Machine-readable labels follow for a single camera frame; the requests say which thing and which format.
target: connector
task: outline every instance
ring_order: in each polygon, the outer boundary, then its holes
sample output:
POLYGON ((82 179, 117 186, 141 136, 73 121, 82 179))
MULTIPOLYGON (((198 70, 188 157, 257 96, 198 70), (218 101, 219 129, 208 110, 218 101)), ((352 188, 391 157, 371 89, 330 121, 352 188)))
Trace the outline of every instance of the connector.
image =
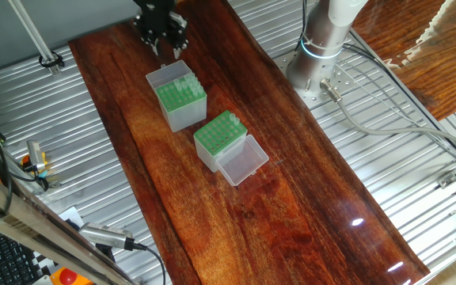
POLYGON ((332 101, 337 104, 337 102, 342 100, 342 97, 340 96, 339 92, 335 90, 332 84, 330 84, 330 81, 327 79, 323 79, 320 82, 320 88, 325 91, 326 93, 329 94, 330 98, 332 98, 332 101))

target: open box lid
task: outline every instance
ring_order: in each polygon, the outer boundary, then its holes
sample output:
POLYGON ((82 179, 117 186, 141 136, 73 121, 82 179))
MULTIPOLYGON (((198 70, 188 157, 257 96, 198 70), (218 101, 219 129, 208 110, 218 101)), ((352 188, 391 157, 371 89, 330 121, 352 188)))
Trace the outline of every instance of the open box lid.
POLYGON ((248 135, 216 159, 215 164, 230 185, 237 186, 267 161, 268 155, 254 137, 248 135))

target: metal rod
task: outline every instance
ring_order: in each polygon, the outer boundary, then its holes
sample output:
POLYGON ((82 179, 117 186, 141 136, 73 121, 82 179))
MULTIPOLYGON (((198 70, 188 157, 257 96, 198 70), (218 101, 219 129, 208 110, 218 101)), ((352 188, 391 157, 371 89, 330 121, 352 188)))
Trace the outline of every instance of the metal rod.
MULTIPOLYGON (((46 257, 76 271, 97 284, 133 284, 131 279, 122 272, 106 256, 94 255, 84 245, 60 230, 49 219, 58 219, 46 207, 37 207, 25 188, 19 188, 20 196, 12 194, 9 214, 0 219, 0 233, 33 249, 46 257)), ((0 209, 6 204, 8 189, 0 184, 0 209)))
MULTIPOLYGON (((31 17, 22 5, 21 0, 8 0, 8 2, 12 6, 13 11, 15 11, 15 14, 19 17, 19 20, 21 20, 21 23, 26 29, 26 31, 28 31, 31 40, 35 43, 36 48, 38 48, 38 51, 44 58, 45 62, 50 63, 54 61, 54 55, 52 54, 50 48, 48 48, 45 44, 44 39, 41 37, 40 33, 38 32, 38 29, 36 29, 36 26, 32 22, 31 17)), ((49 70, 52 72, 52 75, 61 74, 61 70, 57 65, 49 67, 49 70)))

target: gray cable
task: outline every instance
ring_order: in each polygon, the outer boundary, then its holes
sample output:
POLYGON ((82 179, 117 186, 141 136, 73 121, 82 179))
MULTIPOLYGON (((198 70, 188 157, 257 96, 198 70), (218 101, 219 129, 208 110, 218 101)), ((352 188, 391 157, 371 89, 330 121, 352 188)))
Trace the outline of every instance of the gray cable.
POLYGON ((405 127, 401 129, 393 129, 393 130, 372 130, 370 128, 364 127, 361 124, 357 123, 353 117, 349 114, 348 110, 346 109, 346 106, 344 106, 343 101, 337 102, 339 105, 340 110, 344 115, 346 116, 346 119, 351 122, 355 128, 357 128, 359 131, 365 132, 370 135, 395 135, 395 134, 402 134, 402 133, 408 133, 408 132, 423 132, 423 133, 428 133, 431 135, 437 135, 446 139, 450 139, 451 141, 456 143, 456 137, 453 135, 447 134, 443 131, 438 131, 434 130, 428 127, 405 127))

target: red button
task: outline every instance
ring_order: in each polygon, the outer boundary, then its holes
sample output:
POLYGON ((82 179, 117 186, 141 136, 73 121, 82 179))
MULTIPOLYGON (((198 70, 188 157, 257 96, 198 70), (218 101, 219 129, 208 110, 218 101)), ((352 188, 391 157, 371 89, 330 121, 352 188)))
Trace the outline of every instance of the red button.
POLYGON ((77 280, 77 275, 77 273, 65 268, 59 275, 59 281, 61 281, 63 285, 72 285, 77 280))

